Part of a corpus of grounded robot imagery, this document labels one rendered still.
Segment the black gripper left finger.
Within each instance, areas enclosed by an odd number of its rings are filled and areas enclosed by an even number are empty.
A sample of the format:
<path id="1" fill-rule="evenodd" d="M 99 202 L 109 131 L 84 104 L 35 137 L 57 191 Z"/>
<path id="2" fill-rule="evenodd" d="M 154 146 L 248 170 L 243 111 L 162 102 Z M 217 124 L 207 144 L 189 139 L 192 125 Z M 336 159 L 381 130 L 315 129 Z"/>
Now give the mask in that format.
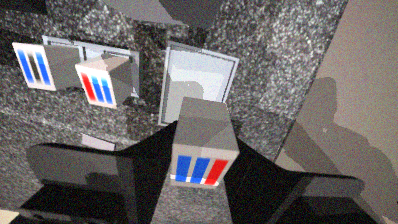
<path id="1" fill-rule="evenodd" d="M 171 162 L 178 120 L 123 150 L 40 143 L 26 158 L 41 187 L 65 185 L 124 197 L 128 224 L 150 224 Z"/>

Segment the beige box with blue and red stripes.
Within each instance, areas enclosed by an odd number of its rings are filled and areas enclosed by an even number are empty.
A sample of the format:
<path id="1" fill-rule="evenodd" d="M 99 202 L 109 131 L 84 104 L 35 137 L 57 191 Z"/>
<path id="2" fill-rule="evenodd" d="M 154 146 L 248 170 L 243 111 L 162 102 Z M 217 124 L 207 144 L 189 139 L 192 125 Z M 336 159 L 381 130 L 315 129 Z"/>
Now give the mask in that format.
<path id="1" fill-rule="evenodd" d="M 183 97 L 172 143 L 172 186 L 215 189 L 240 154 L 226 103 Z"/>
<path id="2" fill-rule="evenodd" d="M 53 91 L 82 84 L 75 67 L 81 63 L 78 48 L 12 44 L 28 87 Z"/>

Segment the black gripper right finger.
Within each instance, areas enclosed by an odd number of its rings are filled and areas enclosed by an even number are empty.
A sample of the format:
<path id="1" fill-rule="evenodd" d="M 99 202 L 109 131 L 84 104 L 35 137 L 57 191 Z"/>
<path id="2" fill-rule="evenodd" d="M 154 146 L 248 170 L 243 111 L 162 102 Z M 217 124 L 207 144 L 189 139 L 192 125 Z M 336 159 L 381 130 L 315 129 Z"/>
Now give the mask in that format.
<path id="1" fill-rule="evenodd" d="M 286 170 L 236 140 L 240 154 L 223 177 L 233 224 L 274 224 L 299 196 L 355 199 L 365 187 L 351 175 Z"/>

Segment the white box with red and blue stripes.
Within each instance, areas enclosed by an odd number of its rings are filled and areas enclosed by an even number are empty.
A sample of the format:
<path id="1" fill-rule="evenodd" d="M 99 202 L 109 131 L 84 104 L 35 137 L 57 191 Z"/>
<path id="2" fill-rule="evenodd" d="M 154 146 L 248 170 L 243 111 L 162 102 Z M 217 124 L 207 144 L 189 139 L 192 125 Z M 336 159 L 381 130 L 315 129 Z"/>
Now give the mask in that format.
<path id="1" fill-rule="evenodd" d="M 106 53 L 75 65 L 89 103 L 118 108 L 133 92 L 131 59 Z"/>

